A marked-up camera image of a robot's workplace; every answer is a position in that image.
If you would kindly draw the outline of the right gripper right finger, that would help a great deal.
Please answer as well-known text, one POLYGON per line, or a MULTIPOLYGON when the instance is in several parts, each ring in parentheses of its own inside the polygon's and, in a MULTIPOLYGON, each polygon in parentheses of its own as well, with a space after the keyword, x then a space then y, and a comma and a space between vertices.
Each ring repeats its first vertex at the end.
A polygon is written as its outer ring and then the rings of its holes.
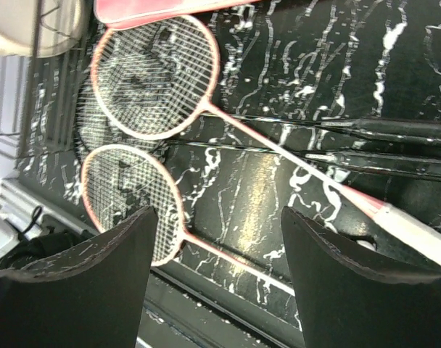
POLYGON ((291 207, 281 233, 307 347, 441 347, 441 270, 371 251, 291 207))

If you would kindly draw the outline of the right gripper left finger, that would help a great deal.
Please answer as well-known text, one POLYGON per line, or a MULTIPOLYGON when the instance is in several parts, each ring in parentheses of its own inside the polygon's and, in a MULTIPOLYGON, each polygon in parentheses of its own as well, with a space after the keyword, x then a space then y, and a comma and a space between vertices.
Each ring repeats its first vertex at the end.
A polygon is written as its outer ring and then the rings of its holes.
POLYGON ((0 347, 135 347, 157 223, 145 207, 63 252, 0 270, 0 347))

